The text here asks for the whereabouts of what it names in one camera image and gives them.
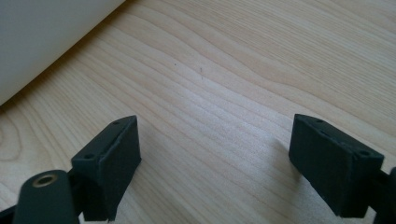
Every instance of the wood grain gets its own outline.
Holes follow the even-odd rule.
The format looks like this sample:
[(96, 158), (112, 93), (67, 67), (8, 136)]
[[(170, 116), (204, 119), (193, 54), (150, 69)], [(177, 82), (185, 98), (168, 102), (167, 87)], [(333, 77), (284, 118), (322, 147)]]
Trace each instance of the wood grain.
[(292, 117), (396, 164), (396, 2), (139, 0), (0, 107), (0, 209), (136, 114), (143, 161), (116, 223), (341, 219), (292, 167)]

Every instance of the wooden table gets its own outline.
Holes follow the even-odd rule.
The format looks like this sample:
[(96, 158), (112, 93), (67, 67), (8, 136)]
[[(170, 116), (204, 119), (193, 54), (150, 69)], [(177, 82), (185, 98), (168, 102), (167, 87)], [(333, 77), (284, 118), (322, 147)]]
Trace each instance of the wooden table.
[(114, 119), (143, 161), (116, 223), (341, 219), (290, 164), (296, 113), (396, 165), (396, 2), (139, 0), (0, 107), (0, 209)]

